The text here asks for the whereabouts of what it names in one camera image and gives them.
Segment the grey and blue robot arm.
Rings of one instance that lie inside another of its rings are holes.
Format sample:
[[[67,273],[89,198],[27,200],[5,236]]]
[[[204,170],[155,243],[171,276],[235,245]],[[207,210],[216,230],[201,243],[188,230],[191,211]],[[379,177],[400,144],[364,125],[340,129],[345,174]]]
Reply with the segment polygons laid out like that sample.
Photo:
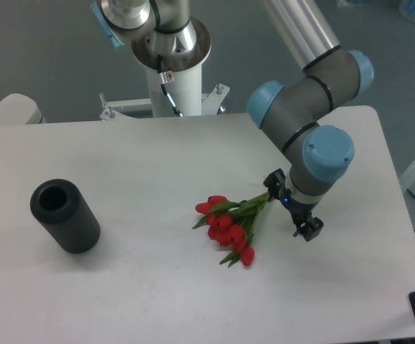
[[[288,172],[271,173],[264,185],[290,212],[296,235],[309,241],[323,227],[313,209],[354,155],[350,136],[319,120],[367,89],[373,66],[362,52],[343,49],[314,1],[263,5],[304,77],[290,87],[264,83],[249,97],[247,112],[290,162]],[[217,91],[201,94],[211,37],[188,1],[94,1],[90,8],[110,42],[130,45],[145,68],[154,117],[218,111]]]

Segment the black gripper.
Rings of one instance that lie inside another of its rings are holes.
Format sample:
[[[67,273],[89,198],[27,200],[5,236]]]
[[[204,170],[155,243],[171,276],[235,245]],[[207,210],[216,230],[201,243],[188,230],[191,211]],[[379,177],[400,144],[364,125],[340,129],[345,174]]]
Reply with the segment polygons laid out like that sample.
[[[294,237],[301,236],[309,242],[319,235],[324,223],[312,216],[312,211],[320,202],[320,197],[308,196],[297,191],[292,192],[285,187],[285,174],[281,168],[271,172],[263,182],[267,189],[268,201],[279,200],[292,214],[296,227]]]

